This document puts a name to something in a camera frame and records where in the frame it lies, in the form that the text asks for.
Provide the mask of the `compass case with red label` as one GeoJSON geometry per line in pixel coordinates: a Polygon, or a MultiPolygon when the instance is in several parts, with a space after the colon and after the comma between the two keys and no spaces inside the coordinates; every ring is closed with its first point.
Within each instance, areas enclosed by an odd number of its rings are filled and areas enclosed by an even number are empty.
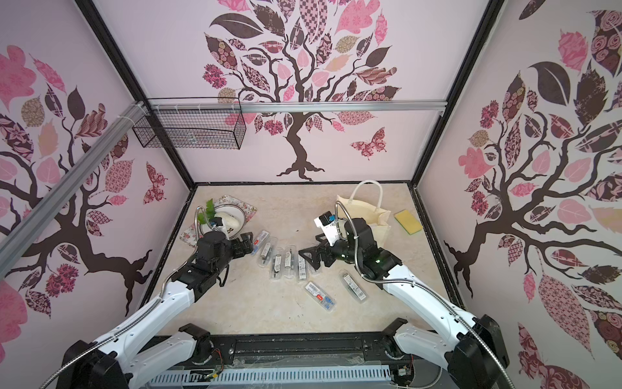
{"type": "Polygon", "coordinates": [[[270,233],[267,230],[261,231],[259,235],[254,238],[252,254],[256,255],[259,253],[269,238],[270,233]]]}

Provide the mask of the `cream canvas tote bag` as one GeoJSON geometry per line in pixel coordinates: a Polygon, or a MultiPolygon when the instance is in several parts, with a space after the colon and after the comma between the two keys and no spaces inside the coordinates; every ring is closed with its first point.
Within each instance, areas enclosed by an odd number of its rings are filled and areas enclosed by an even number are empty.
{"type": "Polygon", "coordinates": [[[388,224],[388,220],[391,212],[382,207],[383,195],[384,190],[379,182],[374,180],[364,180],[357,184],[347,199],[341,196],[336,198],[341,204],[343,204],[353,220],[361,218],[367,223],[372,230],[377,245],[380,248],[385,246],[386,240],[390,233],[390,225],[388,224]],[[374,185],[378,188],[378,196],[375,203],[371,204],[364,202],[356,197],[359,189],[367,184],[374,185]]]}

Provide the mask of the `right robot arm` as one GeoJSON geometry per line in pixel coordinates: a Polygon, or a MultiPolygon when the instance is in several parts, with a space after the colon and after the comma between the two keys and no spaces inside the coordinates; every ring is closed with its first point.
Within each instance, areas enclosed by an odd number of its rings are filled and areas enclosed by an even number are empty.
{"type": "Polygon", "coordinates": [[[314,269],[343,260],[365,282],[376,285],[413,310],[428,330],[395,319],[383,333],[392,358],[411,354],[447,372],[459,388],[512,388],[510,364],[499,324],[476,317],[436,293],[395,254],[381,248],[365,220],[345,220],[331,212],[317,217],[318,245],[299,252],[314,269]]]}

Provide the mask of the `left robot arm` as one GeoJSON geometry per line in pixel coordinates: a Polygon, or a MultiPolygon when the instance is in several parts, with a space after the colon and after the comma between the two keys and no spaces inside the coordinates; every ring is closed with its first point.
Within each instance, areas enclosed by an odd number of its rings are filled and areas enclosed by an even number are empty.
{"type": "Polygon", "coordinates": [[[194,253],[166,279],[152,301],[94,341],[74,343],[66,350],[61,367],[42,387],[140,388],[180,362],[208,363],[215,355],[215,345],[210,332],[197,325],[186,324],[157,345],[149,342],[213,286],[224,286],[231,261],[253,249],[252,233],[233,240],[220,231],[205,233],[194,253]]]}

